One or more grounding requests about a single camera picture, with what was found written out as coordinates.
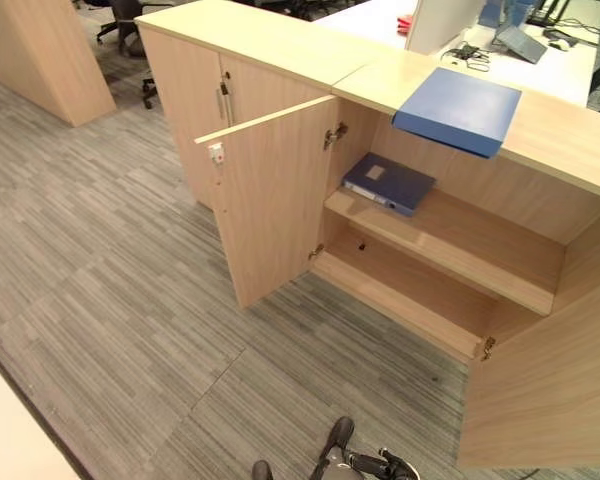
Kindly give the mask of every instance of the cabinet shelf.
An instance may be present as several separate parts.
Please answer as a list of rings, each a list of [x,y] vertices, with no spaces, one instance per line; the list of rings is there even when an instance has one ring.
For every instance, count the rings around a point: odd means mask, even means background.
[[[473,358],[496,303],[355,228],[338,236],[311,268],[463,361]]]
[[[553,240],[435,189],[410,218],[344,188],[325,207],[396,248],[536,313],[551,313],[564,259],[564,246]]]

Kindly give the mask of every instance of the computer mouse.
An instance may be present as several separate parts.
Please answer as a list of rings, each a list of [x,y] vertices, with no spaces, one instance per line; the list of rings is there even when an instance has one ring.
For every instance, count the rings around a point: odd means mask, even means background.
[[[567,50],[569,50],[569,43],[562,38],[559,40],[551,40],[549,42],[549,46],[553,47],[553,48],[557,48],[558,50],[562,50],[563,52],[566,52]]]

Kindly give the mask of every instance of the red object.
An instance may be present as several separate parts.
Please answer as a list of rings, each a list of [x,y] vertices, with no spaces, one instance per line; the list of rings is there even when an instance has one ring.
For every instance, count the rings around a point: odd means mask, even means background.
[[[398,33],[401,35],[408,34],[412,23],[413,15],[402,15],[401,17],[398,17]]]

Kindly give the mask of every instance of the gray carpet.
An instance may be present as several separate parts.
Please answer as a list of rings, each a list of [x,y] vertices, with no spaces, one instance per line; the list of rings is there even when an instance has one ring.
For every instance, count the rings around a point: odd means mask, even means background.
[[[458,471],[466,368],[336,288],[305,275],[237,308],[213,215],[142,105],[146,64],[94,49],[119,110],[84,127],[0,86],[0,361],[91,475],[248,479],[264,457],[307,478],[343,414],[354,448],[423,479],[525,473]]]

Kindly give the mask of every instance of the cabinet handle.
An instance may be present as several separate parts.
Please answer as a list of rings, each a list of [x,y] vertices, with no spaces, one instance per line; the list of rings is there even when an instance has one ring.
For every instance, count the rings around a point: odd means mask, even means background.
[[[222,101],[222,92],[219,88],[216,88],[216,100],[218,102],[218,110],[220,111],[220,118],[224,120],[224,105]]]
[[[235,124],[234,120],[233,120],[233,105],[232,105],[232,100],[231,100],[231,92],[229,92],[227,95],[224,96],[225,101],[227,102],[227,117],[229,118],[229,126],[232,126]]]
[[[220,92],[222,93],[222,97],[224,98],[224,106],[227,111],[227,120],[229,121],[229,126],[231,127],[233,122],[233,106],[231,104],[231,90],[229,90],[229,82],[228,79],[231,78],[229,74],[223,75],[222,81],[220,82]]]

